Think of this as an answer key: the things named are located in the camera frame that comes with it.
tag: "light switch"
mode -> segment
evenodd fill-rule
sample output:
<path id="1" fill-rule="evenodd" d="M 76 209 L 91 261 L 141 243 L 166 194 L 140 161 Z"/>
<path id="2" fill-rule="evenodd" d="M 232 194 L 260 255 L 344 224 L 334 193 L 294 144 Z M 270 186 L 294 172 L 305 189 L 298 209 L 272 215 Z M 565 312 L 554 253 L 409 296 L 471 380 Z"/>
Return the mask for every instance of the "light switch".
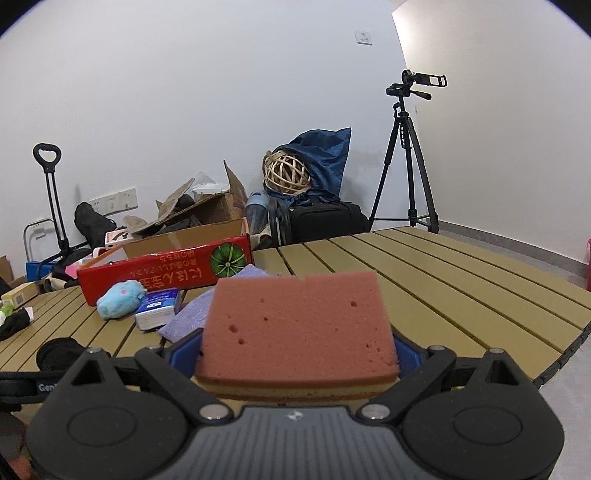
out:
<path id="1" fill-rule="evenodd" d="M 355 39 L 357 40 L 357 43 L 359 43 L 361 45 L 371 45 L 372 44 L 371 35 L 366 30 L 356 30 L 355 31 Z"/>

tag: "trolley handle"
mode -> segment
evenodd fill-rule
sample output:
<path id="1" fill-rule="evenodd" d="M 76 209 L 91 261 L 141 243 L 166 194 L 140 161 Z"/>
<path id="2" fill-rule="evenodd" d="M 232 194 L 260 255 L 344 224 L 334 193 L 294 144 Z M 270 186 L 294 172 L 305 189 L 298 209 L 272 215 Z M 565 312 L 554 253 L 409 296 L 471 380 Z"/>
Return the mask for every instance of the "trolley handle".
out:
<path id="1" fill-rule="evenodd" d="M 55 159 L 51 161 L 45 160 L 39 153 L 41 150 L 43 150 L 44 152 L 55 153 Z M 55 173 L 56 165 L 61 159 L 61 150 L 57 145 L 52 145 L 50 143 L 38 143 L 33 147 L 33 157 L 35 157 L 37 163 L 39 163 L 39 165 L 43 167 L 43 172 L 45 172 L 46 174 Z"/>

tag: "blue gripper pad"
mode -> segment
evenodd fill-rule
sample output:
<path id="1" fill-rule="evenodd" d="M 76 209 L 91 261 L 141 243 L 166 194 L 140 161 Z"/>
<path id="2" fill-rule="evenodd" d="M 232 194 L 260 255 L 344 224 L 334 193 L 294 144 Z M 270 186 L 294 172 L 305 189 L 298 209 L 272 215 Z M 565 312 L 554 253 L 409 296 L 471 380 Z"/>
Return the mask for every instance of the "blue gripper pad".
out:
<path id="1" fill-rule="evenodd" d="M 415 368 L 420 367 L 423 363 L 423 358 L 419 347 L 411 346 L 410 342 L 399 338 L 394 334 L 394 346 L 396 347 L 396 354 L 398 355 L 398 366 L 400 367 L 400 378 L 406 377 Z"/>
<path id="2" fill-rule="evenodd" d="M 195 374 L 195 364 L 201 350 L 202 333 L 203 329 L 198 328 L 165 350 L 164 359 L 187 378 L 191 378 Z"/>

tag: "pumpkin illustration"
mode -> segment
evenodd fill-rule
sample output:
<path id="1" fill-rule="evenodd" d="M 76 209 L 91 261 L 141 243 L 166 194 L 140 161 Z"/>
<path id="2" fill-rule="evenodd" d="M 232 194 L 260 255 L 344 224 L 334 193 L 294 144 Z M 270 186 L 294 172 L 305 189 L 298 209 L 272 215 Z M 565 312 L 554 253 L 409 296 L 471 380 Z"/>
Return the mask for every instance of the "pumpkin illustration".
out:
<path id="1" fill-rule="evenodd" d="M 213 251 L 209 264 L 215 276 L 233 277 L 246 267 L 246 255 L 238 245 L 226 242 Z"/>

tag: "white container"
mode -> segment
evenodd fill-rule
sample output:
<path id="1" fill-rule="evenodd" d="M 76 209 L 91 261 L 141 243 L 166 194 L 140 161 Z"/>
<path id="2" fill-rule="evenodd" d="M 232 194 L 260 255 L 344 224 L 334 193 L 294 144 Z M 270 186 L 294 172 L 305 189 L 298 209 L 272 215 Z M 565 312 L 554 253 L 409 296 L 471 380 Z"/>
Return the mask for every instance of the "white container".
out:
<path id="1" fill-rule="evenodd" d="M 204 195 L 214 195 L 216 193 L 226 193 L 230 191 L 230 185 L 227 183 L 202 183 L 193 187 L 193 199 L 198 201 Z"/>

